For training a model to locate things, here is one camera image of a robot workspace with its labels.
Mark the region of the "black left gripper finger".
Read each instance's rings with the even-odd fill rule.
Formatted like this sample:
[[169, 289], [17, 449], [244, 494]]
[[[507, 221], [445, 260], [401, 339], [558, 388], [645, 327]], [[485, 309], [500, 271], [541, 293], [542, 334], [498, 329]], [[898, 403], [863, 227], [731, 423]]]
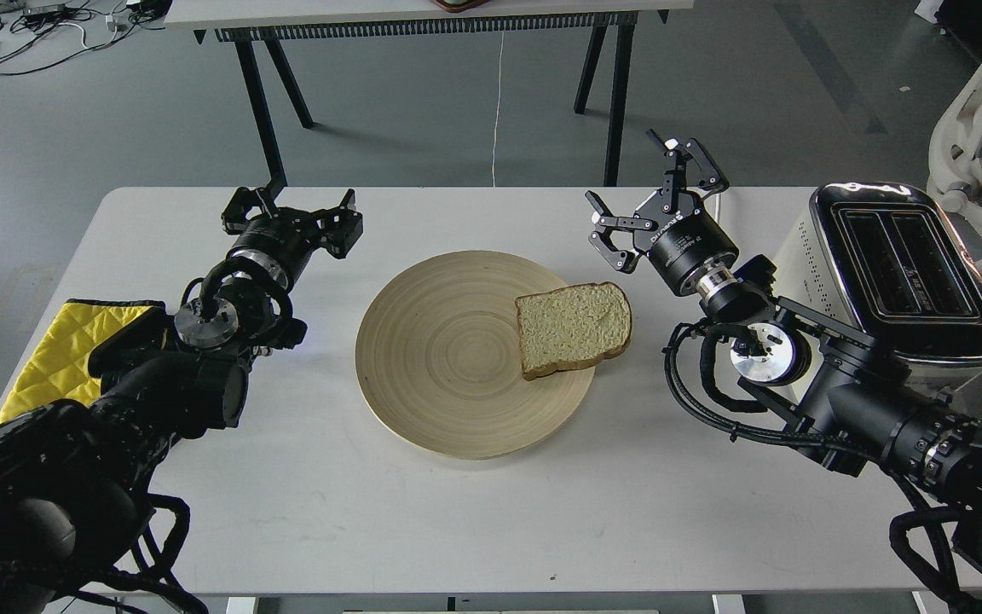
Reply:
[[355, 203], [355, 190], [344, 192], [339, 205], [308, 214], [303, 223], [303, 239], [310, 250], [325, 249], [334, 259], [346, 259], [362, 237], [363, 216]]
[[238, 187], [222, 211], [223, 233], [242, 235], [251, 224], [276, 220], [279, 216], [272, 190], [268, 187]]

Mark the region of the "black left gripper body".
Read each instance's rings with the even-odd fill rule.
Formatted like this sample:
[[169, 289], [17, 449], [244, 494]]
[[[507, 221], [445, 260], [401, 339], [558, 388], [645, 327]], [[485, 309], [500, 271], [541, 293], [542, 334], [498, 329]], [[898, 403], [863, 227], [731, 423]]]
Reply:
[[265, 213], [237, 224], [238, 235], [229, 256], [257, 262], [274, 280], [297, 280], [312, 252], [321, 245], [322, 225], [330, 214], [325, 210], [304, 212], [280, 207], [272, 217]]

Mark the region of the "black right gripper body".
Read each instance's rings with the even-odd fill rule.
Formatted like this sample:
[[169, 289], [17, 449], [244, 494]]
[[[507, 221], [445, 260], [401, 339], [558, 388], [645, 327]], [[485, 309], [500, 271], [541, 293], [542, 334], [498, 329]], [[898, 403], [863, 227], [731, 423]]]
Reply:
[[633, 247], [647, 257], [674, 295], [696, 292], [711, 268], [731, 267], [739, 249], [692, 191], [657, 189], [636, 207], [635, 217], [651, 222], [633, 233]]

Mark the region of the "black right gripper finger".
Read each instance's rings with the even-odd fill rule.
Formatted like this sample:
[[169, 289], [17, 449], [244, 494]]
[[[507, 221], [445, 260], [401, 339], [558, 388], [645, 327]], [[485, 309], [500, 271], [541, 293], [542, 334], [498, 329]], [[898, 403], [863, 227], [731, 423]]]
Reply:
[[730, 187], [725, 173], [714, 163], [712, 155], [694, 137], [678, 141], [665, 139], [655, 130], [646, 136], [667, 159], [667, 169], [657, 190], [665, 213], [692, 214], [705, 209], [705, 199], [716, 197]]
[[585, 191], [585, 198], [595, 211], [595, 217], [592, 218], [595, 229], [590, 233], [590, 245], [600, 253], [601, 257], [604, 257], [612, 269], [624, 275], [631, 275], [638, 265], [639, 252], [634, 247], [627, 249], [616, 247], [612, 234], [651, 232], [656, 229], [656, 223], [647, 218], [617, 217], [597, 192]]

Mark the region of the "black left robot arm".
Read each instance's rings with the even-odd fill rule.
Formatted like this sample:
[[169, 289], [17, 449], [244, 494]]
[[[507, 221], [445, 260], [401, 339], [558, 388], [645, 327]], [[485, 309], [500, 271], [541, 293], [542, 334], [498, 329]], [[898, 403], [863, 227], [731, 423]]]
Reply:
[[313, 252], [344, 259], [363, 232], [355, 191], [315, 212], [279, 207], [278, 183], [235, 190], [222, 213], [225, 259], [87, 355], [92, 401], [58, 397], [0, 424], [0, 613], [75, 598], [114, 606], [91, 583], [143, 591], [180, 613], [205, 604], [174, 564], [188, 504], [151, 492], [176, 443], [234, 428], [254, 359], [303, 342], [290, 292]]

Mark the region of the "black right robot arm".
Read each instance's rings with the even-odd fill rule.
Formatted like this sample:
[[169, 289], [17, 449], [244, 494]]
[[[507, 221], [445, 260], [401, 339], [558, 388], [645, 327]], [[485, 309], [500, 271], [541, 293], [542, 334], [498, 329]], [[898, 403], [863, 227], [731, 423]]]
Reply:
[[[667, 388], [732, 442], [793, 449], [857, 477], [880, 468], [911, 509], [890, 548], [951, 613], [982, 613], [982, 417], [955, 411], [951, 387], [982, 372], [982, 279], [928, 194], [896, 182], [817, 188], [792, 232], [808, 291], [739, 249], [704, 201], [728, 189], [706, 148], [665, 140], [662, 183], [620, 217], [586, 194], [590, 244], [628, 275], [640, 259], [702, 319], [670, 334]], [[963, 375], [911, 388], [913, 369]]]

